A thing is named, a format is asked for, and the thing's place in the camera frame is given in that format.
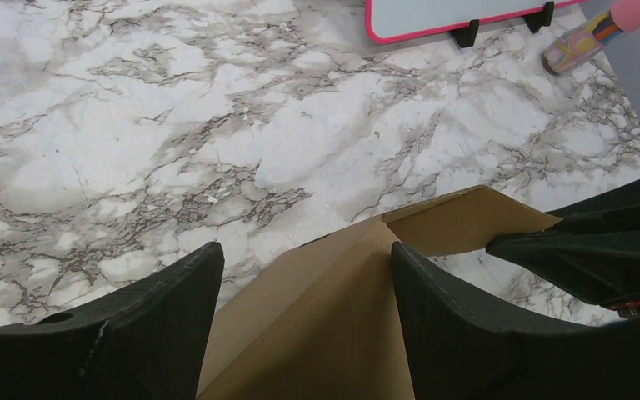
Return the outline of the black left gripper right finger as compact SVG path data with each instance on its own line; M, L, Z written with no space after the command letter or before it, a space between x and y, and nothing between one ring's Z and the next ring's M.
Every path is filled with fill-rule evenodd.
M418 399L640 399L640 317L591 327L503 301L402 242L391 269Z

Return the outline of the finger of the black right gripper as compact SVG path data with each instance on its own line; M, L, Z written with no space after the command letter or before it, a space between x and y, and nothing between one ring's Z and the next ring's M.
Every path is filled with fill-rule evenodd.
M640 179L549 212L561 221L557 233L617 233L640 230Z
M640 229L508 234L486 245L575 298L600 307L640 307Z

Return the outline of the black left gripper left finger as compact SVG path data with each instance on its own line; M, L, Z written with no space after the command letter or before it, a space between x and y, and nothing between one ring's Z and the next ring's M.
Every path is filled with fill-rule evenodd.
M208 242L126 287L0 327L0 399L193 399L221 287Z

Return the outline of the brown cardboard box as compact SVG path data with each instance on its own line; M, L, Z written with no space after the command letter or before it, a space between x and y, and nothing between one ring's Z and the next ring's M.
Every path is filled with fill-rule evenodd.
M433 257L557 218L486 186L385 212L279 255L215 315L201 399L411 399L391 274L404 242Z

